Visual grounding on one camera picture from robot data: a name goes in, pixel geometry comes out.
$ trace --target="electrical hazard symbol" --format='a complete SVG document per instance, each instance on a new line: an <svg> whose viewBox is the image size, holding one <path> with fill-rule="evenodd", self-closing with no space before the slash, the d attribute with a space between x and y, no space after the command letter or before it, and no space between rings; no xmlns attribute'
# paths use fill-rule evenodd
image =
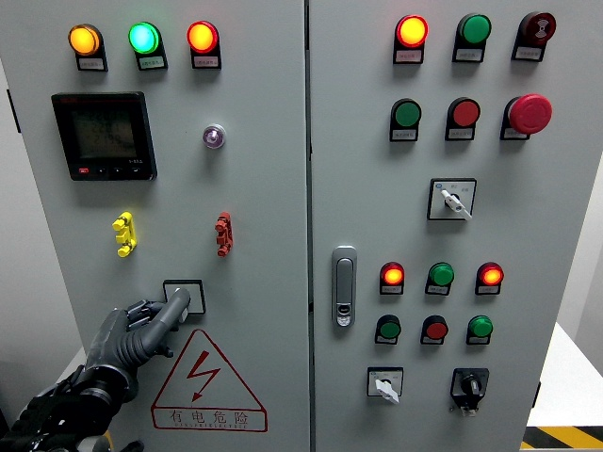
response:
<svg viewBox="0 0 603 452"><path fill-rule="evenodd" d="M155 428L268 431L268 414L228 358L195 330L151 407Z"/></svg>

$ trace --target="digital power meter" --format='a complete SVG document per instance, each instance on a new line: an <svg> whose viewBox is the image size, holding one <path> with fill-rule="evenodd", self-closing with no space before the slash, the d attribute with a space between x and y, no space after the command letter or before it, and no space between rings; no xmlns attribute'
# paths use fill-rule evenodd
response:
<svg viewBox="0 0 603 452"><path fill-rule="evenodd" d="M73 180L156 177L144 93L60 93L52 102Z"/></svg>

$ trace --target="white switch handle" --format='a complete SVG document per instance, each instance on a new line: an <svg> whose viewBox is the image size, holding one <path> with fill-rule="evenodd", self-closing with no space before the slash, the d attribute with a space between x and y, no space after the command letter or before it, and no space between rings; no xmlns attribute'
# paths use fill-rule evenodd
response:
<svg viewBox="0 0 603 452"><path fill-rule="evenodd" d="M442 193L442 196L444 197L444 202L448 207L450 207L450 209L452 209L457 214L460 214L461 217L463 217L467 221L473 218L471 217L471 214L467 212L467 209L464 208L463 203L460 202L456 196L451 195L450 193L448 193L447 190L442 190L440 193Z"/></svg>
<svg viewBox="0 0 603 452"><path fill-rule="evenodd" d="M381 394L385 400L399 404L398 394L396 394L396 391L392 389L391 383L376 379L375 385L377 386L377 391L379 391L379 394Z"/></svg>

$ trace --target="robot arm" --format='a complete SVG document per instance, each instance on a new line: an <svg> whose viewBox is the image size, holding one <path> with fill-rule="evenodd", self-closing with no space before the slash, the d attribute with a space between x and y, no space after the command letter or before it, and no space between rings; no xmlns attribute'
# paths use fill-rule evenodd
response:
<svg viewBox="0 0 603 452"><path fill-rule="evenodd" d="M29 402L0 440L0 452L87 449L86 439L103 435L122 403L136 397L138 368L155 354L173 356L166 336L184 320L189 302L190 293L178 289L165 304L144 300L112 311L92 341L86 365Z"/></svg>

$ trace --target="yellow cable connector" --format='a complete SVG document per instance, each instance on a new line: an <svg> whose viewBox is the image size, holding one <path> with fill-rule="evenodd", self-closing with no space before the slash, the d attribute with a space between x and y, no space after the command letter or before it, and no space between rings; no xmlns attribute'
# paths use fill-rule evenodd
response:
<svg viewBox="0 0 603 452"><path fill-rule="evenodd" d="M130 212L123 212L118 218L113 221L113 231L115 241L118 245L122 245L117 254L120 257L127 257L137 245L136 231L134 230L134 218Z"/></svg>

